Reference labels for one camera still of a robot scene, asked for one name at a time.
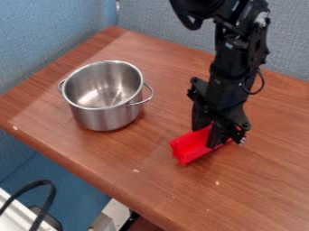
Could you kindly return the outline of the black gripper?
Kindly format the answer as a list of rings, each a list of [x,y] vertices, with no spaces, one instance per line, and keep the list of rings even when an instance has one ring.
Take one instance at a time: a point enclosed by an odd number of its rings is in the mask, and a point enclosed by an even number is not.
[[[242,79],[211,77],[209,81],[193,77],[187,96],[193,101],[191,129],[210,127],[206,147],[215,149],[229,140],[241,143],[252,124],[244,112],[249,97]]]

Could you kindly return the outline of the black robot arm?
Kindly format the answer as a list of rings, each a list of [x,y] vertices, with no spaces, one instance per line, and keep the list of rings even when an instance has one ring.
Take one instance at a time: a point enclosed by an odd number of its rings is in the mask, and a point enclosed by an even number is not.
[[[205,146],[215,149],[227,141],[242,143],[252,124],[244,112],[253,89],[264,80],[261,66],[266,46],[270,10],[266,0],[169,0],[183,26],[197,31],[203,21],[215,24],[215,58],[210,78],[191,78],[187,96],[193,101],[191,129],[210,129]]]

